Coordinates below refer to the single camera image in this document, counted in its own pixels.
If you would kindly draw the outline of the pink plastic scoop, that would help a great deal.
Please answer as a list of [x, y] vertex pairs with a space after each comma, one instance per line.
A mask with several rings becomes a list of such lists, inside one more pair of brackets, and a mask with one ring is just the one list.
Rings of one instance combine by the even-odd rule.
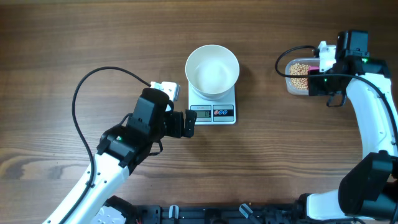
[[308, 71], [312, 71], [312, 70], [319, 70], [320, 68], [317, 66], [309, 66], [308, 67]]

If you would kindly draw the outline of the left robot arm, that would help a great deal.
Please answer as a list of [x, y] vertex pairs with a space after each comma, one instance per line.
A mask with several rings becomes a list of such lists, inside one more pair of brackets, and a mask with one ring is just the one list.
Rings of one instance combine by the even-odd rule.
[[133, 113], [105, 131], [85, 173], [46, 223], [89, 223], [164, 136], [190, 138], [197, 113], [174, 111], [169, 96], [143, 89]]

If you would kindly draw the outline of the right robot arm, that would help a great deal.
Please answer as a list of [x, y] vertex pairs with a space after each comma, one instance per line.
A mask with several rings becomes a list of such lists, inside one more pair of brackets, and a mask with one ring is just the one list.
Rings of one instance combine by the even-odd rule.
[[349, 99], [361, 135], [363, 158], [338, 189], [305, 196], [305, 216], [324, 222], [350, 217], [397, 221], [397, 111], [391, 73], [368, 52], [368, 33], [346, 30], [336, 45], [319, 45], [318, 69], [309, 71], [310, 96]]

